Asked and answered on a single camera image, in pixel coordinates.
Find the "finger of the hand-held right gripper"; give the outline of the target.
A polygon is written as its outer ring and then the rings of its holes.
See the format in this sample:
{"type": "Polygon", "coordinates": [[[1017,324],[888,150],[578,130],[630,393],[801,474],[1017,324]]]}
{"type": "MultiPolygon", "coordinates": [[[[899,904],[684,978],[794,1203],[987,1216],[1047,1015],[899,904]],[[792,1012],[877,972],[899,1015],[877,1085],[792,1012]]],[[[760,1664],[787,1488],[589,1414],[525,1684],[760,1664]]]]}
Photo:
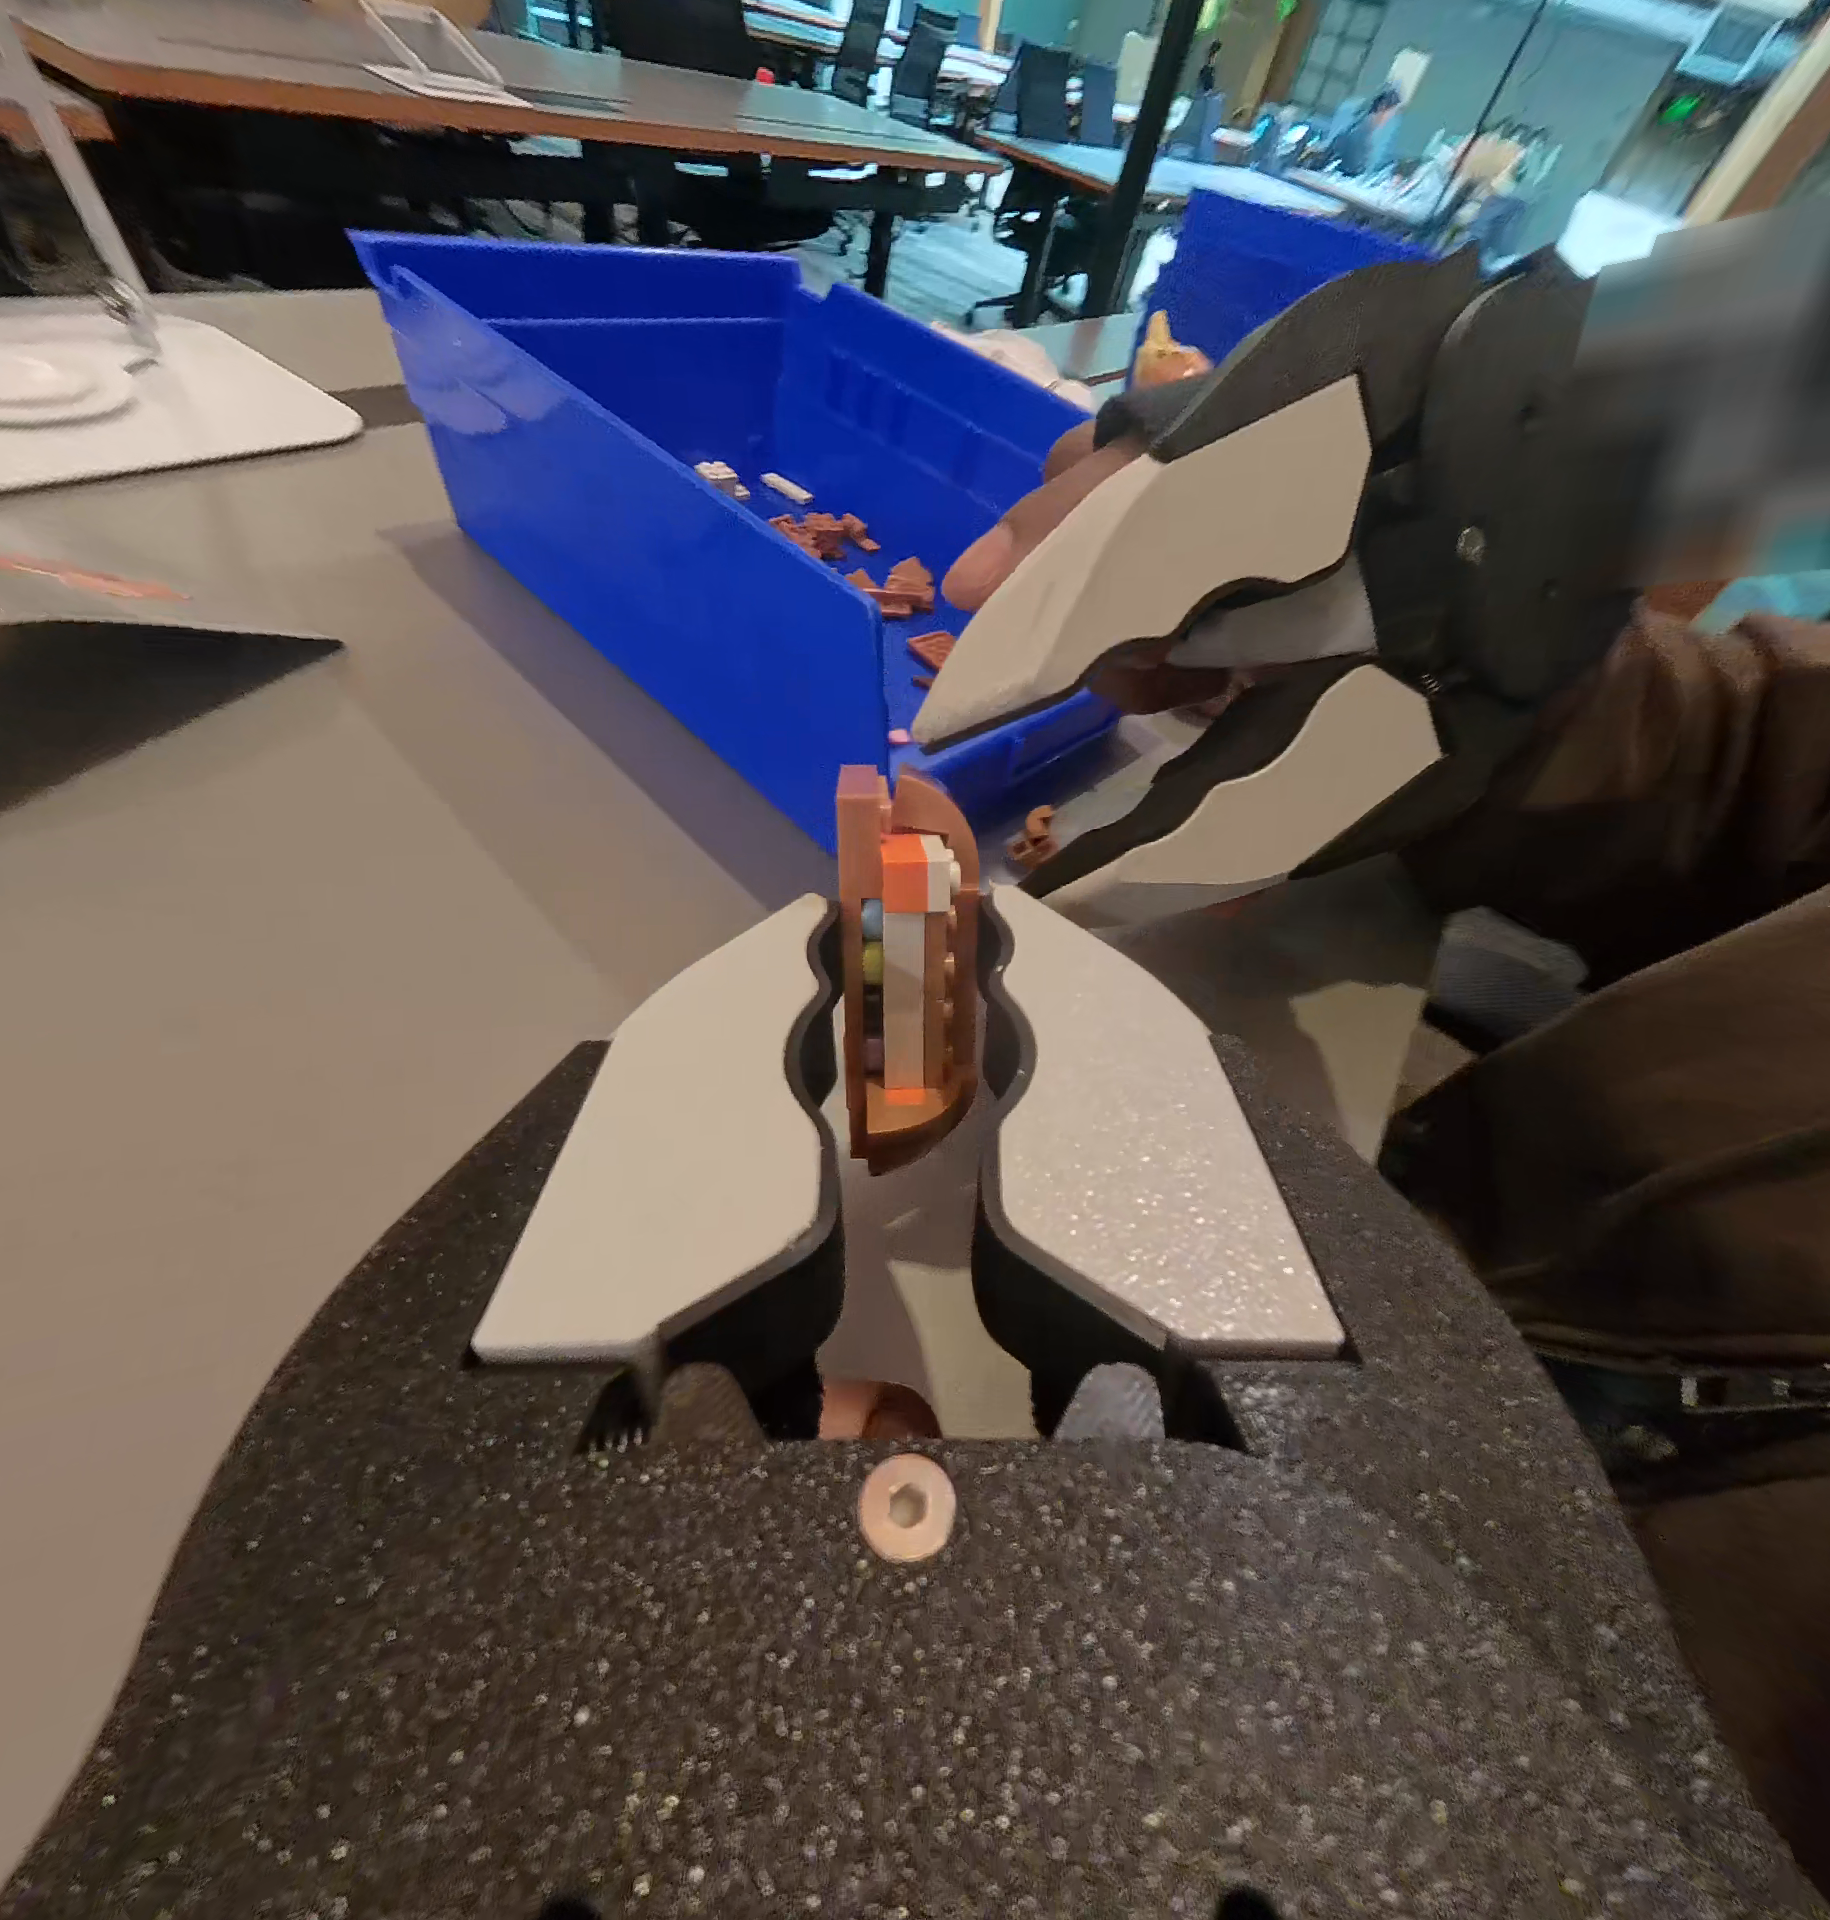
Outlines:
{"type": "Polygon", "coordinates": [[[1034,899],[1240,899],[1297,874],[1440,761],[1429,699],[1367,660],[1240,691],[1139,799],[1022,881],[1034,899]]]}
{"type": "Polygon", "coordinates": [[[1146,452],[1005,574],[909,723],[928,749],[1078,689],[1122,647],[1178,637],[1239,588],[1297,588],[1347,557],[1372,462],[1359,373],[1189,452],[1146,452]]]}

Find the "grey desk wooden edge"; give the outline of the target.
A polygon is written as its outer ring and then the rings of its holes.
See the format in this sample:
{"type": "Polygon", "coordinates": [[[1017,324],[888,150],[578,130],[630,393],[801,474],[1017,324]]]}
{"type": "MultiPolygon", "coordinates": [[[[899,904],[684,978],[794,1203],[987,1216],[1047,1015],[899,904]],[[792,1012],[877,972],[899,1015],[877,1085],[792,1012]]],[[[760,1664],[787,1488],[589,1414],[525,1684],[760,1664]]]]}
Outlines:
{"type": "Polygon", "coordinates": [[[390,128],[557,135],[673,153],[787,155],[914,175],[984,172],[948,137],[796,86],[472,34],[495,98],[426,98],[374,74],[354,12],[315,4],[9,4],[31,56],[112,98],[390,128]]]}

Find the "white lamp stand base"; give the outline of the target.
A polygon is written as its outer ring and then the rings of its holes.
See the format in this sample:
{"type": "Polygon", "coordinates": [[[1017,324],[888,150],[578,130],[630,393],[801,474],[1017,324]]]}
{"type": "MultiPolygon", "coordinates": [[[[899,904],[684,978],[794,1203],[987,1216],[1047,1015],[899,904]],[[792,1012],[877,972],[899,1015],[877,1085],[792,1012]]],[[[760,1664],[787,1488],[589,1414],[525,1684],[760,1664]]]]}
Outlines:
{"type": "Polygon", "coordinates": [[[355,439],[347,402],[209,324],[158,316],[4,4],[0,65],[103,267],[91,314],[0,322],[0,494],[355,439]]]}

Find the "brown lego assembly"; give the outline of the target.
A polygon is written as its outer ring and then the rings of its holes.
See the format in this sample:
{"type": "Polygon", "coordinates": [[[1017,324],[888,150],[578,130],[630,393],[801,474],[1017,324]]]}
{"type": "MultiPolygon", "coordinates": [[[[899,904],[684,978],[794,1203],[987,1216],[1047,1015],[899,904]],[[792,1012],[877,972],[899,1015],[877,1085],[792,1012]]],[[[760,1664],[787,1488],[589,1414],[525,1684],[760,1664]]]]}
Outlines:
{"type": "Polygon", "coordinates": [[[887,1171],[974,1098],[979,858],[963,813],[917,774],[844,764],[833,820],[851,1152],[887,1171]]]}

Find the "person's right forearm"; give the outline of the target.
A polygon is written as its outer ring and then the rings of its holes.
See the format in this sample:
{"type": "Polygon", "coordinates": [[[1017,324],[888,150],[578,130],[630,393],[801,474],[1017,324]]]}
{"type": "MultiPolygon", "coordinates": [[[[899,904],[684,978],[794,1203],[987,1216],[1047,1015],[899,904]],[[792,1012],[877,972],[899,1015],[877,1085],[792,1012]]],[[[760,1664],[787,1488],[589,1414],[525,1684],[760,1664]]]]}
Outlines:
{"type": "Polygon", "coordinates": [[[1570,946],[1596,988],[1756,920],[1830,931],[1830,618],[1636,613],[1405,863],[1436,909],[1570,946]]]}

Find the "blue plastic bin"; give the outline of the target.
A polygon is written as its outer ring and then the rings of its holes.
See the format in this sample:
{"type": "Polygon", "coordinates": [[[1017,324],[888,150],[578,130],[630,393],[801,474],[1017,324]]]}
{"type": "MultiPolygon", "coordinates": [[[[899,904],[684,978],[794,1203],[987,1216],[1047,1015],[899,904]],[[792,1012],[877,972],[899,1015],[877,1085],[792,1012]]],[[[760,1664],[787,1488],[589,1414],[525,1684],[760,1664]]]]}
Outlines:
{"type": "Polygon", "coordinates": [[[912,769],[974,826],[1047,799],[1119,714],[1088,689],[925,751],[909,630],[887,623],[756,505],[705,483],[778,469],[940,577],[1042,474],[1078,419],[972,344],[794,260],[354,229],[450,509],[787,820],[833,848],[844,764],[912,769]]]}

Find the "lego instruction booklet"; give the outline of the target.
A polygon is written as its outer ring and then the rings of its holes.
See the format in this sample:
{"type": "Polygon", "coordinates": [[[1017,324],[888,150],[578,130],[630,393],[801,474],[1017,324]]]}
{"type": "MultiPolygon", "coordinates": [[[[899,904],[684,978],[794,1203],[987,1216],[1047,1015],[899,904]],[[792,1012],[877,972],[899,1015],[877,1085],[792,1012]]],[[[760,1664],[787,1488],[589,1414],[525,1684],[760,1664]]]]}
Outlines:
{"type": "Polygon", "coordinates": [[[0,815],[342,648],[0,518],[0,815]]]}

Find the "pile of brown lego pieces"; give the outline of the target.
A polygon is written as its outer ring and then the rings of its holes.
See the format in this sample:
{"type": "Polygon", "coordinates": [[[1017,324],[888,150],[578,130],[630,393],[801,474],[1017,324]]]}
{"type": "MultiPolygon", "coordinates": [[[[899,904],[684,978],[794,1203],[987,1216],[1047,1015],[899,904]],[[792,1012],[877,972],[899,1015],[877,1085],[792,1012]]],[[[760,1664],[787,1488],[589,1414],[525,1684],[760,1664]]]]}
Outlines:
{"type": "MultiPolygon", "coordinates": [[[[858,514],[819,508],[812,488],[778,469],[760,470],[758,488],[741,477],[737,467],[718,459],[696,461],[694,470],[715,493],[748,508],[756,505],[756,490],[782,499],[791,509],[769,515],[767,524],[817,563],[835,567],[887,623],[894,626],[917,614],[928,616],[936,610],[939,578],[921,557],[895,558],[878,578],[858,563],[857,557],[883,553],[869,523],[858,514]]],[[[924,669],[917,673],[917,683],[929,685],[934,673],[951,656],[955,638],[943,628],[909,630],[901,633],[901,644],[924,669]]]]}

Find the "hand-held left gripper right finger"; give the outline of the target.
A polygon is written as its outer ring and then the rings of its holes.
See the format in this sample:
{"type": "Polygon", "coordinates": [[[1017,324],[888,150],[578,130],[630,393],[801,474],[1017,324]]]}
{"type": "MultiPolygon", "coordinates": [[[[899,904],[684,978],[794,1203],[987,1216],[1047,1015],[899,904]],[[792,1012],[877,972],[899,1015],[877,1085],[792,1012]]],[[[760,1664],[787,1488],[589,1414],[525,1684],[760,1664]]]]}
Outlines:
{"type": "Polygon", "coordinates": [[[1159,978],[1016,884],[985,1042],[1020,1036],[985,1160],[991,1227],[1142,1346],[1330,1361],[1346,1329],[1202,1019],[1159,978]]]}

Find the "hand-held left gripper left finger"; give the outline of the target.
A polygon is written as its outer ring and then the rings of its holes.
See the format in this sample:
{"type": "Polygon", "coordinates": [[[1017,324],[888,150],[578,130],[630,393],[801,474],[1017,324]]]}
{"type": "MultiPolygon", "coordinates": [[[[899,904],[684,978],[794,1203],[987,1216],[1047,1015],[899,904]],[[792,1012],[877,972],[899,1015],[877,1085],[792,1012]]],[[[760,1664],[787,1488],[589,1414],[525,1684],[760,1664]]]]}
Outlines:
{"type": "Polygon", "coordinates": [[[468,1337],[484,1364],[674,1364],[832,1244],[837,1171],[804,1045],[825,1022],[832,901],[804,895],[614,1031],[468,1337]]]}

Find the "tan lego figure part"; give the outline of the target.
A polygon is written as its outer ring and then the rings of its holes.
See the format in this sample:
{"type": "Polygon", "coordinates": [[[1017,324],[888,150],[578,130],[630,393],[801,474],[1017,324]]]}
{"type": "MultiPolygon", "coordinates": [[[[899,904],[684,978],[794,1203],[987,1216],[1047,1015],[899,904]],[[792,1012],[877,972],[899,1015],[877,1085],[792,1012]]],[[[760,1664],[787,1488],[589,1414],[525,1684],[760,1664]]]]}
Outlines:
{"type": "Polygon", "coordinates": [[[1212,371],[1215,357],[1198,347],[1180,343],[1172,333],[1167,310],[1156,305],[1144,318],[1125,385],[1128,389],[1159,387],[1212,371]]]}

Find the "person's right hand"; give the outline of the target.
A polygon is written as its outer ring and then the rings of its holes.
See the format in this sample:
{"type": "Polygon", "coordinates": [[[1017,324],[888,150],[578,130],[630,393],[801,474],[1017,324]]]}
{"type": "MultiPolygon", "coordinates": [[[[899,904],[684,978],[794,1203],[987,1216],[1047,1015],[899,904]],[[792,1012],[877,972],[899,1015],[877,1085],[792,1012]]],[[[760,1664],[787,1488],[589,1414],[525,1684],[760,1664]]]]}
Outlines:
{"type": "MultiPolygon", "coordinates": [[[[1142,436],[1133,432],[1102,443],[1095,419],[1065,432],[1049,447],[1042,481],[957,555],[943,578],[945,600],[957,610],[979,610],[1083,496],[1142,453],[1142,436]]],[[[1215,718],[1255,680],[1233,669],[1178,665],[1154,648],[1095,669],[1088,687],[1125,714],[1200,708],[1215,718]]]]}

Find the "person's brown jacket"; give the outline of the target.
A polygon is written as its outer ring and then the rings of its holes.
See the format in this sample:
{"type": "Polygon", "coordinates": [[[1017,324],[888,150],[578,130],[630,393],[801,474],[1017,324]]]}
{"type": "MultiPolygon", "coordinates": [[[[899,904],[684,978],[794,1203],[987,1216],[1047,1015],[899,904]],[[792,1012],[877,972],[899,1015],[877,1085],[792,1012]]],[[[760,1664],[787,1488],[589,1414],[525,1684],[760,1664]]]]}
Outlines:
{"type": "Polygon", "coordinates": [[[1381,1168],[1620,1471],[1679,1647],[1830,1905],[1830,884],[1456,1069],[1381,1168]]]}

